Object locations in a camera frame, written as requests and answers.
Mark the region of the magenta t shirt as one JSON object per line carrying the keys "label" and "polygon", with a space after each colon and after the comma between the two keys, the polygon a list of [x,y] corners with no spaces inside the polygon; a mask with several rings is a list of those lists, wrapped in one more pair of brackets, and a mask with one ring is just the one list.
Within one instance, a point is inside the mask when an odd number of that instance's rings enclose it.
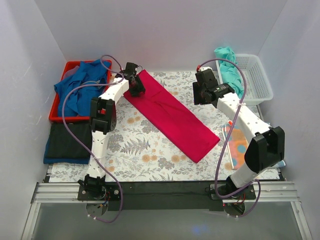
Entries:
{"label": "magenta t shirt", "polygon": [[220,138],[146,70],[138,76],[145,93],[133,97],[127,91],[124,94],[126,100],[197,164],[219,143]]}

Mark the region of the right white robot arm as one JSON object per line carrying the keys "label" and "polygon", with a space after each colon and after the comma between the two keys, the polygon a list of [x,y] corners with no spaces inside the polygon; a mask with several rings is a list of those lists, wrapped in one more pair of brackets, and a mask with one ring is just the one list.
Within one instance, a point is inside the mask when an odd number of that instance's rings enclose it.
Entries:
{"label": "right white robot arm", "polygon": [[241,102],[227,83],[219,84],[210,67],[199,67],[192,84],[195,105],[211,104],[231,121],[231,129],[238,127],[248,142],[244,163],[231,174],[224,185],[214,186],[217,197],[237,199],[255,178],[267,168],[284,159],[285,132],[271,127]]}

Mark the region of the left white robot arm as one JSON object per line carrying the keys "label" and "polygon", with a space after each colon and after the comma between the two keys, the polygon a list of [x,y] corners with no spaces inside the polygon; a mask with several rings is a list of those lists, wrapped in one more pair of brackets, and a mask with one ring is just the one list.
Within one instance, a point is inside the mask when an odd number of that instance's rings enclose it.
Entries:
{"label": "left white robot arm", "polygon": [[135,63],[127,62],[125,69],[114,79],[115,82],[121,82],[109,86],[102,95],[94,97],[90,103],[91,154],[86,176],[78,183],[95,200],[103,199],[107,193],[105,187],[107,173],[103,167],[106,162],[108,141],[117,124],[116,104],[125,92],[129,92],[132,97],[138,97],[146,91],[137,75],[139,67]]}

